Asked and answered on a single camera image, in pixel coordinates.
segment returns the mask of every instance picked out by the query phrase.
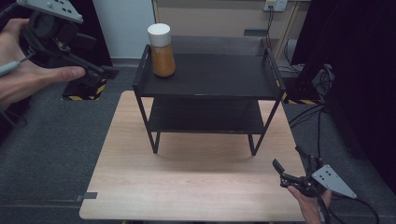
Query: bottle body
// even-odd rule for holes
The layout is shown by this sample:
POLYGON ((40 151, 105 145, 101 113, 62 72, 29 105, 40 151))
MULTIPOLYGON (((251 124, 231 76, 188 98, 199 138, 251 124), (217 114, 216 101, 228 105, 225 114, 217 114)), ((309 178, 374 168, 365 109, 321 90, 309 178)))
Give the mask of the bottle body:
POLYGON ((152 70, 159 77, 169 77, 176 71, 172 46, 151 46, 152 70))

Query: bottle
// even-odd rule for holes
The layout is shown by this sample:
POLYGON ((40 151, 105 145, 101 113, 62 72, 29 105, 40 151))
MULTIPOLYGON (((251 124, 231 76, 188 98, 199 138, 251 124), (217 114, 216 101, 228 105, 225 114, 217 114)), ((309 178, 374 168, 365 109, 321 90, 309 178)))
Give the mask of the bottle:
POLYGON ((152 24, 148 28, 152 69, 159 77, 169 77, 176 71, 170 31, 171 28, 163 23, 152 24))

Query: gray carpet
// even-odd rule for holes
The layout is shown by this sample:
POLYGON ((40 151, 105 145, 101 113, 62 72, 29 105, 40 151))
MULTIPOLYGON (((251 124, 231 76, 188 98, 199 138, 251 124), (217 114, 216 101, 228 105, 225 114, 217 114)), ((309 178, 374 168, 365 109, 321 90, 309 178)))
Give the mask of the gray carpet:
MULTIPOLYGON (((0 223, 120 223, 78 216, 83 194, 106 138, 120 94, 131 90, 135 68, 122 68, 108 81, 97 101, 63 101, 64 84, 35 94, 24 117, 28 126, 14 129, 0 146, 0 223)), ((284 105, 289 120, 312 105, 284 105)), ((381 223, 396 223, 396 197, 372 164, 347 151, 332 117, 321 114, 322 158, 358 197, 379 214, 381 223)), ((318 114, 292 128, 296 143, 317 156, 318 114)), ((361 203, 334 198, 332 210, 345 223, 375 223, 361 203)))

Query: human hand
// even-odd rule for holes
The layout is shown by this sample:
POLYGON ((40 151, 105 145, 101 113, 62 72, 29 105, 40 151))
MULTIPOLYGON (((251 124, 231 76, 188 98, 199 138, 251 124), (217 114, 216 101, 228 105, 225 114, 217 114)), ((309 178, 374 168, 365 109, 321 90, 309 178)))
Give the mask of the human hand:
MULTIPOLYGON (((0 65, 25 58, 19 45, 21 29, 28 19, 11 19, 0 33, 0 65)), ((79 66, 43 68, 26 61, 0 77, 0 106, 6 110, 37 91, 55 82, 68 82, 84 77, 85 69, 79 66)))
MULTIPOLYGON (((288 186, 288 190, 300 205, 305 223, 320 224, 321 221, 318 212, 318 199, 304 196, 299 190, 297 190, 297 188, 293 186, 288 186)), ((330 202, 332 200, 332 191, 329 189, 326 190, 321 197, 323 202, 326 204, 326 208, 329 208, 330 202)))

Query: light wood tabletop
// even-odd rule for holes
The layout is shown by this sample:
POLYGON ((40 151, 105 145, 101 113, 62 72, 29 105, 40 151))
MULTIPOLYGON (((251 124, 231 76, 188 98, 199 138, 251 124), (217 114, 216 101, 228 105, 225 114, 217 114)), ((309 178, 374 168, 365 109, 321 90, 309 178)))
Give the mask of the light wood tabletop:
MULTIPOLYGON (((149 113, 152 100, 144 98, 149 113)), ((261 101, 262 117, 274 102, 261 101)), ((162 133, 158 154, 133 91, 111 122, 80 216, 85 219, 163 221, 302 221, 300 207, 279 186, 272 165, 304 175, 282 105, 261 149, 252 156, 245 134, 162 133)))

